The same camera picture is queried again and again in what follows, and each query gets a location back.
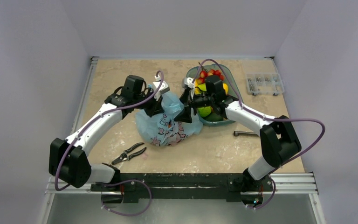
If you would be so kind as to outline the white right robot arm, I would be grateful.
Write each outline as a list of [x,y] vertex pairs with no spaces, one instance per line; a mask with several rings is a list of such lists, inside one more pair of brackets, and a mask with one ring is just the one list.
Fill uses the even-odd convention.
[[192,116],[199,108],[210,106],[218,115],[237,122],[258,135],[262,154],[243,173],[243,184],[247,189],[256,189],[260,186],[262,178],[301,151],[299,138],[288,117],[276,118],[261,114],[244,105],[238,98],[226,94],[223,82],[217,76],[208,76],[205,84],[206,90],[197,95],[194,79],[191,77],[183,79],[184,91],[179,99],[184,108],[174,120],[191,123]]

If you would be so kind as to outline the teal plastic fruit basket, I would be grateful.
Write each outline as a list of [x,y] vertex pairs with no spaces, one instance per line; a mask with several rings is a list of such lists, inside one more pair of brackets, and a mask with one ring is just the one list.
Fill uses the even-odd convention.
[[[209,69],[219,69],[219,70],[222,70],[222,73],[225,72],[225,80],[222,81],[223,83],[226,83],[229,87],[229,91],[228,91],[228,94],[233,96],[233,97],[236,97],[238,98],[237,96],[237,93],[239,93],[240,95],[240,91],[238,89],[238,86],[234,80],[234,77],[230,71],[230,69],[228,67],[226,67],[225,65],[223,64],[220,64],[220,67],[218,65],[216,65],[215,63],[212,63],[210,65],[203,65],[203,67],[205,67],[207,70]],[[203,125],[205,126],[212,126],[212,127],[215,127],[215,126],[227,126],[227,125],[230,125],[230,124],[233,124],[235,123],[234,121],[232,120],[229,120],[229,119],[225,119],[223,121],[220,121],[220,122],[208,122],[206,120],[204,120],[204,118],[202,118],[199,114],[199,120],[201,121],[201,123],[203,123]]]

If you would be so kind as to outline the green fake pear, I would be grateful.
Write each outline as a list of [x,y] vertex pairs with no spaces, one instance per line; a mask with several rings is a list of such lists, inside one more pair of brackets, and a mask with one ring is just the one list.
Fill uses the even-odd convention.
[[201,93],[201,92],[206,92],[206,91],[207,91],[207,89],[206,89],[206,84],[205,84],[205,83],[203,83],[203,84],[198,84],[198,89],[199,89],[200,93]]

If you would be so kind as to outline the black handled pliers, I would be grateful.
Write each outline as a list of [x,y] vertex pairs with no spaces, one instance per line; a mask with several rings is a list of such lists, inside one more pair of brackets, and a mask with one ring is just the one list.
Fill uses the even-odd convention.
[[129,160],[133,159],[134,157],[143,154],[146,151],[147,147],[143,147],[139,151],[134,152],[134,150],[136,148],[141,147],[143,145],[144,145],[143,142],[139,142],[139,143],[134,144],[130,148],[124,150],[123,153],[121,153],[117,158],[115,158],[111,162],[111,165],[116,165],[116,164],[119,164],[119,163],[121,163],[123,161],[129,161]]

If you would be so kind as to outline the red fake cherry bunch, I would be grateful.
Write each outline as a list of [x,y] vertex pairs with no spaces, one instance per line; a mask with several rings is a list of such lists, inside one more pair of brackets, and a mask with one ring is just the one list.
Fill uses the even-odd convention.
[[217,76],[221,81],[225,80],[225,77],[222,73],[222,70],[219,69],[209,69],[207,70],[205,67],[201,66],[201,71],[199,77],[196,79],[196,84],[204,84],[205,80],[209,76]]

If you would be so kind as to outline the dark green fake avocado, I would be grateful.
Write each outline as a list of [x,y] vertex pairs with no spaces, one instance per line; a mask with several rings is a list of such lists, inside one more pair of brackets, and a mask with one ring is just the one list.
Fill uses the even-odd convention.
[[216,113],[211,113],[208,116],[204,117],[204,120],[208,122],[220,122],[223,121],[224,118]]

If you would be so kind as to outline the clear plastic screw box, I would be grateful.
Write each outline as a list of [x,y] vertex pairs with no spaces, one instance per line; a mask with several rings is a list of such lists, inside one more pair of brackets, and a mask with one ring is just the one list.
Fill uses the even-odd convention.
[[285,92],[284,82],[279,73],[248,73],[246,82],[247,92],[253,96],[279,96]]

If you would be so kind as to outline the yellow fake banana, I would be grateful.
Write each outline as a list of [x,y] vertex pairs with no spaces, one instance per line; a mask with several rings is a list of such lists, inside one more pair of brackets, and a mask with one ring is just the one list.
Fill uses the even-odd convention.
[[200,91],[199,91],[199,89],[198,89],[198,82],[197,82],[197,81],[194,82],[194,94],[195,94],[195,95],[199,95],[199,94],[200,94]]

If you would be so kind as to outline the light blue plastic bag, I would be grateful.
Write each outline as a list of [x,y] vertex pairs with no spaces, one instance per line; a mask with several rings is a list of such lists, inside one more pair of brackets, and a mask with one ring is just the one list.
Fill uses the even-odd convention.
[[197,115],[192,115],[191,123],[174,121],[184,108],[175,93],[169,91],[162,96],[163,113],[149,117],[140,110],[135,115],[137,130],[143,142],[158,147],[171,146],[201,132],[203,124]]

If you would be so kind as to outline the light green bumpy fake fruit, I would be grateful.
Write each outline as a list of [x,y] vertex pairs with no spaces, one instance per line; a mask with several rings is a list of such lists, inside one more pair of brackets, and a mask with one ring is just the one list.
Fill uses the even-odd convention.
[[202,118],[209,116],[212,112],[213,112],[213,110],[210,106],[198,108],[198,114]]

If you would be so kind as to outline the yellow fake mango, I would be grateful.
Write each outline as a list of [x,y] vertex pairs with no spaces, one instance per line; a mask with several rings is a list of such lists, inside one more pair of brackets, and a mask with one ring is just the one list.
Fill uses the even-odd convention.
[[226,83],[223,83],[223,89],[225,91],[225,94],[228,95],[229,87]]

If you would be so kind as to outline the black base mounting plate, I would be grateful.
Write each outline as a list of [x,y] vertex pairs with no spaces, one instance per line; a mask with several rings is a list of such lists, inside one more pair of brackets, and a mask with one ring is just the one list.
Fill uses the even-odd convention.
[[262,196],[274,190],[271,177],[252,181],[242,173],[121,173],[118,186],[94,183],[90,189],[103,194],[117,192],[124,203],[139,199],[207,199],[261,204]]

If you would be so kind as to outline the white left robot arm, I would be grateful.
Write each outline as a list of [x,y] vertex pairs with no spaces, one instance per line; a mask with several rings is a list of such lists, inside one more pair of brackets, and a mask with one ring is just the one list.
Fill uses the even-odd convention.
[[88,155],[96,143],[134,109],[153,116],[162,111],[162,91],[168,90],[164,73],[157,71],[155,82],[148,87],[142,77],[129,75],[124,85],[110,94],[92,118],[65,139],[50,144],[49,173],[55,177],[56,191],[69,186],[101,183],[107,190],[120,186],[119,170],[110,164],[90,164]]

